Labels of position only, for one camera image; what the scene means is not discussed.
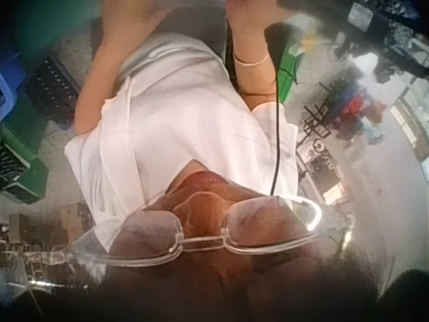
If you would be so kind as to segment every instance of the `earphone wire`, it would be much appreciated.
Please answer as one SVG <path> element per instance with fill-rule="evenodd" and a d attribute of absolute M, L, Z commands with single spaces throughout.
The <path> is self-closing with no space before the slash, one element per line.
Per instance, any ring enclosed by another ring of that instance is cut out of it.
<path fill-rule="evenodd" d="M 280 102 L 279 102 L 279 79 L 276 73 L 275 75 L 275 132 L 276 132 L 276 145 L 277 145 L 277 156 L 275 162 L 275 171 L 273 184 L 271 186 L 270 196 L 274 196 L 275 186 L 277 184 L 277 179 L 279 176 L 280 170 Z"/>

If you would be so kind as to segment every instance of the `white shirt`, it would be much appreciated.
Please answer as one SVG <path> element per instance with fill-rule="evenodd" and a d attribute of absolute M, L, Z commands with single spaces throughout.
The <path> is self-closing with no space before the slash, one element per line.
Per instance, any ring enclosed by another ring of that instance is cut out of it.
<path fill-rule="evenodd" d="M 95 223 L 150 205 L 191 160 L 269 194 L 276 157 L 275 108 L 250 112 L 222 61 L 204 43 L 176 34 L 149 39 L 125 64 L 120 91 L 90 133 L 65 153 Z M 296 136 L 280 107 L 277 195 L 296 195 Z"/>

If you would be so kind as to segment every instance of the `hand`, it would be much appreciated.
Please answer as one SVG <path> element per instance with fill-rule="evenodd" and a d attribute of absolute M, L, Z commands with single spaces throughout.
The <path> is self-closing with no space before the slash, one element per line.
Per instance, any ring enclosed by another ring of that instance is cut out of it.
<path fill-rule="evenodd" d="M 277 0 L 227 0 L 226 10 L 234 34 L 260 32 L 295 14 Z"/>
<path fill-rule="evenodd" d="M 157 8 L 156 0 L 103 0 L 102 45 L 131 55 L 171 10 Z"/>

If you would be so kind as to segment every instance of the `person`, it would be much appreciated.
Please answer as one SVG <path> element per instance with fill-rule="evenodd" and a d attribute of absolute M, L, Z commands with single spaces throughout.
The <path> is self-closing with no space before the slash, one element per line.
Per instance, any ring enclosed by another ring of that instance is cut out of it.
<path fill-rule="evenodd" d="M 221 52 L 190 36 L 156 32 L 183 9 L 154 5 L 103 1 L 103 41 L 65 152 L 97 224 L 99 245 L 94 238 L 76 245 L 97 248 L 82 254 L 102 256 L 105 271 L 84 294 L 67 290 L 73 296 L 58 302 L 40 295 L 40 315 L 366 321 L 377 287 L 358 252 L 336 256 L 344 243 L 334 239 L 340 248 L 331 253 L 292 211 L 300 210 L 292 207 L 299 200 L 297 127 L 283 106 L 276 117 L 264 30 L 294 12 L 275 0 L 227 1 L 237 93 Z"/>

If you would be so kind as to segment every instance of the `green crate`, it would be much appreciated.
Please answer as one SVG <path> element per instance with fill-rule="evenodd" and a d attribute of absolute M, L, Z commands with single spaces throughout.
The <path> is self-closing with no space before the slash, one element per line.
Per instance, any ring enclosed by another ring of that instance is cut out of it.
<path fill-rule="evenodd" d="M 296 39 L 294 37 L 290 37 L 283 52 L 282 62 L 280 63 L 281 69 L 278 71 L 279 99 L 281 102 L 285 102 L 288 98 L 290 91 L 292 90 L 292 86 L 294 85 L 294 79 L 291 75 L 296 76 L 295 72 L 301 62 L 302 55 L 295 57 L 289 54 L 290 47 L 295 43 Z"/>
<path fill-rule="evenodd" d="M 101 0 L 21 0 L 16 7 L 11 36 L 27 72 L 59 37 L 101 16 Z"/>
<path fill-rule="evenodd" d="M 25 96 L 20 95 L 13 111 L 1 122 L 0 134 L 20 158 L 31 163 L 37 158 L 48 122 Z"/>
<path fill-rule="evenodd" d="M 31 205 L 42 200 L 46 194 L 49 170 L 39 159 L 33 160 L 29 170 L 1 192 L 15 203 Z"/>

